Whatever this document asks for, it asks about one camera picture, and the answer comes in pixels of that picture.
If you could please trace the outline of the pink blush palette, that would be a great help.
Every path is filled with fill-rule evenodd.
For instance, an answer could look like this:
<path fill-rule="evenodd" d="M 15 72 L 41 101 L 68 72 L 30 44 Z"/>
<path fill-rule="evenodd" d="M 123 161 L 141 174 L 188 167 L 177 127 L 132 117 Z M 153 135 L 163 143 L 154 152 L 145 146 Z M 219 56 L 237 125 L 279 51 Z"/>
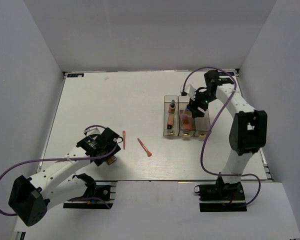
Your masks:
<path fill-rule="evenodd" d="M 180 114 L 180 120 L 182 123 L 182 128 L 184 131 L 192 131 L 193 124 L 191 122 L 191 117 L 189 115 Z"/>

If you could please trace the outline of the square foundation bottle black pump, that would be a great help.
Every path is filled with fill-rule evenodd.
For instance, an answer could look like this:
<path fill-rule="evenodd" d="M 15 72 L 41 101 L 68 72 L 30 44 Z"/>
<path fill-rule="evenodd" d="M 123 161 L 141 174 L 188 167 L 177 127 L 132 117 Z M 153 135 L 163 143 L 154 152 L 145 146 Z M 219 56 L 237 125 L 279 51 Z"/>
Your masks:
<path fill-rule="evenodd" d="M 171 114 L 168 115 L 168 119 L 167 119 L 167 129 L 168 130 L 171 130 L 173 128 L 174 119 L 175 119 L 174 114 L 171 113 Z"/>

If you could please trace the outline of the glitter eyeshadow palette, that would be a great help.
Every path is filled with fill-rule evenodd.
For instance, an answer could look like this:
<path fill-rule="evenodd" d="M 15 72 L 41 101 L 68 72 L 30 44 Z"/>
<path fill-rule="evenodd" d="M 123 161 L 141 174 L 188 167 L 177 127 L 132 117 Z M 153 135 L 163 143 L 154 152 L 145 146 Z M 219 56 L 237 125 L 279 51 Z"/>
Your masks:
<path fill-rule="evenodd" d="M 179 112 L 180 112 L 180 114 L 184 114 L 184 115 L 188 115 L 188 116 L 192 115 L 191 111 L 187 107 L 180 109 Z"/>

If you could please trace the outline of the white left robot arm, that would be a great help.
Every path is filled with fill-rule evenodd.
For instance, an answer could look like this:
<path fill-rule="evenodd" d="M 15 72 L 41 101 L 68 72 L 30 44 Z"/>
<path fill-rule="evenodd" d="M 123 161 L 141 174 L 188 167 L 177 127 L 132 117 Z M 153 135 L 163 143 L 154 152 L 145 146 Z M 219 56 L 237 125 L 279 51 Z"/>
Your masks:
<path fill-rule="evenodd" d="M 46 213 L 65 202 L 102 203 L 109 209 L 109 186 L 98 186 L 93 177 L 79 170 L 102 165 L 120 151 L 122 137 L 109 127 L 85 129 L 84 138 L 52 165 L 13 183 L 8 205 L 27 226 L 37 224 Z"/>

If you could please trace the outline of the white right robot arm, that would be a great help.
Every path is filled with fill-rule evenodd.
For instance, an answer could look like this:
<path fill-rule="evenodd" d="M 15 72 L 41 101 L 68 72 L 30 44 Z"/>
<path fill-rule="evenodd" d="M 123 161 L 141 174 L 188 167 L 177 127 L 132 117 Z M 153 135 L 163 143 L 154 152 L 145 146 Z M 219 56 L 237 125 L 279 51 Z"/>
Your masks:
<path fill-rule="evenodd" d="M 234 187 L 244 176 L 244 169 L 252 156 L 264 147 L 267 140 L 268 115 L 264 110 L 252 107 L 237 91 L 238 84 L 229 73 L 221 77 L 222 70 L 207 67 L 204 74 L 205 86 L 195 89 L 184 83 L 181 89 L 183 96 L 189 96 L 187 109 L 193 118 L 202 118 L 208 110 L 209 103 L 219 100 L 222 110 L 227 110 L 232 119 L 229 132 L 231 151 L 228 160 L 217 177 L 222 183 L 215 188 L 216 195 L 226 200 L 234 193 Z"/>

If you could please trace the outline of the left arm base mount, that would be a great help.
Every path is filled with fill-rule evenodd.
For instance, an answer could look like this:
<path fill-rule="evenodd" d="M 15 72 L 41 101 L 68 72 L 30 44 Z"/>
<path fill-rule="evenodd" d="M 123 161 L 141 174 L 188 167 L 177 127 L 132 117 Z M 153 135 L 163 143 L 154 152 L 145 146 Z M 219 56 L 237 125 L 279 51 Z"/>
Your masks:
<path fill-rule="evenodd" d="M 117 182 L 101 182 L 85 173 L 75 175 L 74 180 L 84 182 L 85 191 L 75 200 L 66 201 L 64 209 L 110 210 L 116 197 Z"/>

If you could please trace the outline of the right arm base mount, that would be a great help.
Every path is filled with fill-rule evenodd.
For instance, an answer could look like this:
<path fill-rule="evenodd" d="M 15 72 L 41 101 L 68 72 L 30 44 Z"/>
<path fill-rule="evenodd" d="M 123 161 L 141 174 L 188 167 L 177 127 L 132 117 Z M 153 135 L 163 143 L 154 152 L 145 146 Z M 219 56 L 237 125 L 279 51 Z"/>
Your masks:
<path fill-rule="evenodd" d="M 218 178 L 214 184 L 200 184 L 194 187 L 199 196 L 201 213 L 246 212 L 247 204 L 242 183 L 224 183 Z"/>

